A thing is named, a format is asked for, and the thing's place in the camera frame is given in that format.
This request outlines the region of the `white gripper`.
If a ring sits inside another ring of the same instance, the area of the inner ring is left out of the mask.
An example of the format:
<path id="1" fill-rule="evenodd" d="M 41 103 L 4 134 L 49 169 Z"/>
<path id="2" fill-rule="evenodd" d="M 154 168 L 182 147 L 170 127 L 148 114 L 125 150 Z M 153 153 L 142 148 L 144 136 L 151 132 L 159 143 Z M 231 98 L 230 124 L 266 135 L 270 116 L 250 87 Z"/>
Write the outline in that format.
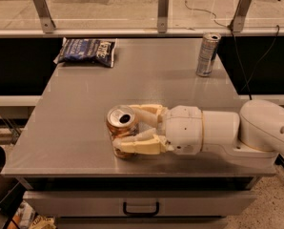
<path id="1" fill-rule="evenodd" d="M 125 137 L 118 137 L 112 146 L 123 153 L 159 155 L 173 151 L 178 155 L 196 155 L 203 140 L 202 112 L 197 107 L 176 106 L 170 110 L 159 104 L 130 105 L 139 122 L 153 128 Z M 155 128 L 165 115 L 165 135 Z"/>

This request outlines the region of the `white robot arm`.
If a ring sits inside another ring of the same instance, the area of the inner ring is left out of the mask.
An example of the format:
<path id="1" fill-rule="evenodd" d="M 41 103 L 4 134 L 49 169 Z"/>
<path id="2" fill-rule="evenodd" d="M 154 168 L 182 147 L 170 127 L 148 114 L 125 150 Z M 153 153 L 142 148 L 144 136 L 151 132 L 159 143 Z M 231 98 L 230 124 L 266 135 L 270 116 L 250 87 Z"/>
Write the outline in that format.
<path id="1" fill-rule="evenodd" d="M 211 153 L 240 166 L 268 167 L 284 156 L 284 108 L 266 100 L 250 100 L 238 113 L 118 105 L 108 112 L 107 127 L 114 153 L 121 158 Z"/>

